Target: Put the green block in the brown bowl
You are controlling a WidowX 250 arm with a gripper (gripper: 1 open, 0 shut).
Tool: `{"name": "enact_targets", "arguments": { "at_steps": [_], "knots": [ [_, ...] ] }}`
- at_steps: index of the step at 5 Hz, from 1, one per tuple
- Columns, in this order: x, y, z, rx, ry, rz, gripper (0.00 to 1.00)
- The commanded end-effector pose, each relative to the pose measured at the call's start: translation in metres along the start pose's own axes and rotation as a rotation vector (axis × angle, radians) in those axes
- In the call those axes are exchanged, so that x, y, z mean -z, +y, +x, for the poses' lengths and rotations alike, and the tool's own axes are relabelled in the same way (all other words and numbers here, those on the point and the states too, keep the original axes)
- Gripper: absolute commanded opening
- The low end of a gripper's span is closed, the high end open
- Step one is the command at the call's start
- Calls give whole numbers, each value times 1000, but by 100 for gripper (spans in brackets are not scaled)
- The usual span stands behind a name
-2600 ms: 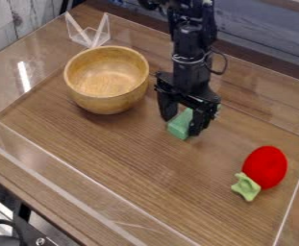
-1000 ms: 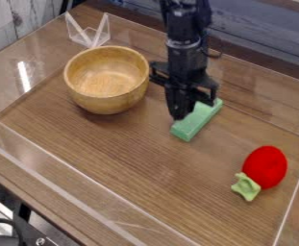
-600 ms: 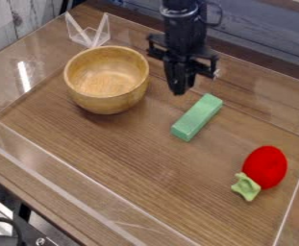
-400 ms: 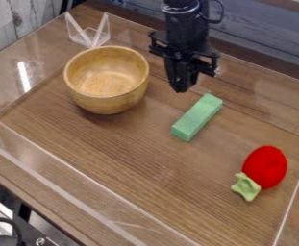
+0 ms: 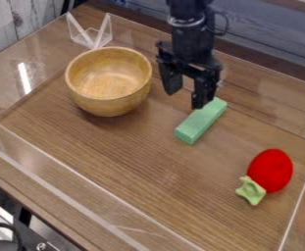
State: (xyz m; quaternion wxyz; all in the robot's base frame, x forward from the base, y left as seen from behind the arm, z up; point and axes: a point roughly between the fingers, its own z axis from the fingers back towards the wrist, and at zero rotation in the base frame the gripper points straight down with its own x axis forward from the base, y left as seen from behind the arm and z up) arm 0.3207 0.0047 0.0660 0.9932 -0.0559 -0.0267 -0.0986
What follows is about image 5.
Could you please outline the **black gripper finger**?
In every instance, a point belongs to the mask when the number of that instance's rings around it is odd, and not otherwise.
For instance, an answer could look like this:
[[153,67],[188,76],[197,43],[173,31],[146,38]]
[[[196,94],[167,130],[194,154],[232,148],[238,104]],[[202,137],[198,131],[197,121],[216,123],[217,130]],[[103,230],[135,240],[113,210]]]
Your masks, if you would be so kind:
[[158,63],[159,76],[163,90],[167,95],[173,95],[184,87],[181,66],[175,63]]
[[214,99],[214,93],[220,81],[220,71],[194,70],[190,73],[190,78],[194,80],[192,108],[202,109]]

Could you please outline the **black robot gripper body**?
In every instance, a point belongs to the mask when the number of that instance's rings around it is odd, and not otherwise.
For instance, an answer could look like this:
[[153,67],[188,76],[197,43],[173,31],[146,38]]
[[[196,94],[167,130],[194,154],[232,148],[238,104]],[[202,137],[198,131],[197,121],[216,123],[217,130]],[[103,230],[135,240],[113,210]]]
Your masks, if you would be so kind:
[[221,63],[214,57],[214,37],[224,35],[214,28],[214,18],[167,19],[171,39],[155,43],[157,62],[162,77],[198,75],[198,70],[218,77]]

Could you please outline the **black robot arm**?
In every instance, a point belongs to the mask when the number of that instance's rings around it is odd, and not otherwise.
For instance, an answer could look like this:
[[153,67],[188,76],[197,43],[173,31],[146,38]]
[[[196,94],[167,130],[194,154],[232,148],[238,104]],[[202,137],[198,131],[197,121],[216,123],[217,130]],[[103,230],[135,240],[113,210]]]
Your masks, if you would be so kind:
[[184,87],[184,76],[194,81],[192,108],[202,109],[214,99],[221,63],[214,57],[213,0],[166,0],[171,40],[155,43],[163,90],[173,95]]

